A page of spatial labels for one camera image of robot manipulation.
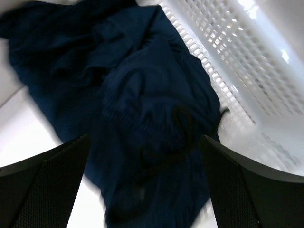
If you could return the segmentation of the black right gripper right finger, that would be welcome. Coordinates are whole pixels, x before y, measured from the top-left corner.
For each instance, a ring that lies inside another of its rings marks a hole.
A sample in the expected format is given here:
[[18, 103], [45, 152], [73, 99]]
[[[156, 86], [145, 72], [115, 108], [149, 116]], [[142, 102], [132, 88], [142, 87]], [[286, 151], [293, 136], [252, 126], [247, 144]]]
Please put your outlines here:
[[236, 153], [204, 135], [199, 148], [219, 228], [302, 228], [304, 178]]

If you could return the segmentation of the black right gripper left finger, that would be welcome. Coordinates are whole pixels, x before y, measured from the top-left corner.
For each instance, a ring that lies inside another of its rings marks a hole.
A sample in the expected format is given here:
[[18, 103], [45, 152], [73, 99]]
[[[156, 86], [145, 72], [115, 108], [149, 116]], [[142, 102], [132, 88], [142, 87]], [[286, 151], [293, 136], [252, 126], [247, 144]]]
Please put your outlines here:
[[2, 228], [65, 228], [90, 152], [88, 135], [0, 169]]

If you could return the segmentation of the navy blue shorts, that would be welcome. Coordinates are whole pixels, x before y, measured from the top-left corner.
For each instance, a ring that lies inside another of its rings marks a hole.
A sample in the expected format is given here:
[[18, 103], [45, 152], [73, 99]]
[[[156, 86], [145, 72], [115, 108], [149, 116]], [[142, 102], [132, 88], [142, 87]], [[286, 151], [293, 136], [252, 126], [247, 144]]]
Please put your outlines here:
[[189, 228], [209, 199], [197, 142], [223, 113], [162, 8], [29, 1], [1, 15], [9, 62], [62, 142], [88, 134], [85, 176], [109, 228]]

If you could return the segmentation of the white perforated plastic basket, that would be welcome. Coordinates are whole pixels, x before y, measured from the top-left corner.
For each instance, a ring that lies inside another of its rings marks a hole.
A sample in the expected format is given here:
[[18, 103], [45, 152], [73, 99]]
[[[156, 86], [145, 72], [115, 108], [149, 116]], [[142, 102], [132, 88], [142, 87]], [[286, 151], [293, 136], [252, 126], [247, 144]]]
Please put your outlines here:
[[160, 5], [201, 60], [223, 107], [226, 147], [304, 173], [304, 65], [253, 0], [140, 0]]

